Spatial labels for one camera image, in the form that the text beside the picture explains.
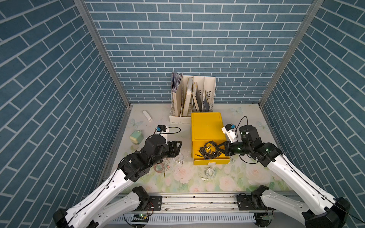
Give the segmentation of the yellow top drawer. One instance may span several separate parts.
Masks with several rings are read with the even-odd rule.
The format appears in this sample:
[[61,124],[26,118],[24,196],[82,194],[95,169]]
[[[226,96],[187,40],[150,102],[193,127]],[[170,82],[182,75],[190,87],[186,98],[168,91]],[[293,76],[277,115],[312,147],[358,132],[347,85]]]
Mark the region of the yellow top drawer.
[[230,157],[224,154],[225,141],[192,141],[192,158],[195,166],[209,164],[228,164]]

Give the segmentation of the black earphones coil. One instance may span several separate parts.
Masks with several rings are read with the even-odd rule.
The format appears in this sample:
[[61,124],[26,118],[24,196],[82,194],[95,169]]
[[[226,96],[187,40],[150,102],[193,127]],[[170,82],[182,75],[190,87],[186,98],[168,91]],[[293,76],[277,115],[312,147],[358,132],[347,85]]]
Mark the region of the black earphones coil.
[[210,160],[213,159],[212,158],[212,154],[211,154],[211,147],[212,147],[213,141],[209,141],[207,142],[203,147],[199,148],[199,153],[196,154],[198,157]]

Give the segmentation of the yellow drawer cabinet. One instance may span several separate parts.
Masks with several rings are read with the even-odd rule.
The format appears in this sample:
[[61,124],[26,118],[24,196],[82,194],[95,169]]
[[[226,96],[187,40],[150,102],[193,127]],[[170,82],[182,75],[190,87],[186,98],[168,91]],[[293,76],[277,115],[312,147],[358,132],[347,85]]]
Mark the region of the yellow drawer cabinet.
[[193,141],[225,140],[220,113],[192,113],[191,130]]

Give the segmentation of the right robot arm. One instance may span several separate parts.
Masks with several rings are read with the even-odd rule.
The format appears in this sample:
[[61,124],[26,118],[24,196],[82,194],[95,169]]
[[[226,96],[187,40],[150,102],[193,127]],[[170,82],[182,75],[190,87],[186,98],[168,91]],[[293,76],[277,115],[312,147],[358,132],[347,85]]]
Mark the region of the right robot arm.
[[251,192],[252,206],[276,209],[302,223],[307,228],[342,228],[348,219],[350,203],[335,198],[316,185],[292,164],[274,144],[262,142],[256,127],[244,125],[236,129],[227,124],[222,132],[229,138],[220,151],[226,156],[247,155],[268,168],[288,184],[302,199],[293,200],[261,185]]

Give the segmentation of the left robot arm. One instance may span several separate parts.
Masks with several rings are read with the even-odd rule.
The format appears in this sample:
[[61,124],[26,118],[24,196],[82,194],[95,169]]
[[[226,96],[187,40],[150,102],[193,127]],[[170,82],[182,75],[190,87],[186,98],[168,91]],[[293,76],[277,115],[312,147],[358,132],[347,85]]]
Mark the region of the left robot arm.
[[182,147],[181,141],[168,142],[164,136],[152,135],[140,151],[127,155],[115,171],[91,194],[75,206],[59,209],[53,214],[58,228],[102,228],[127,212],[147,210],[150,196],[142,187],[135,187],[125,197],[112,202],[165,158],[175,158]]

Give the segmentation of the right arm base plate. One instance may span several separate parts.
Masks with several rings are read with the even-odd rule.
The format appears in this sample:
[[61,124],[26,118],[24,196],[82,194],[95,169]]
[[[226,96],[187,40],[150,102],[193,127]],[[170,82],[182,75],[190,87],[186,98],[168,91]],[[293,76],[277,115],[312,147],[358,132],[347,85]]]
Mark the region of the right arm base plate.
[[264,185],[259,186],[256,190],[251,192],[251,194],[247,195],[246,193],[239,193],[236,196],[238,208],[240,211],[270,211],[274,210],[273,208],[267,207],[261,196],[263,193],[269,190],[269,187]]

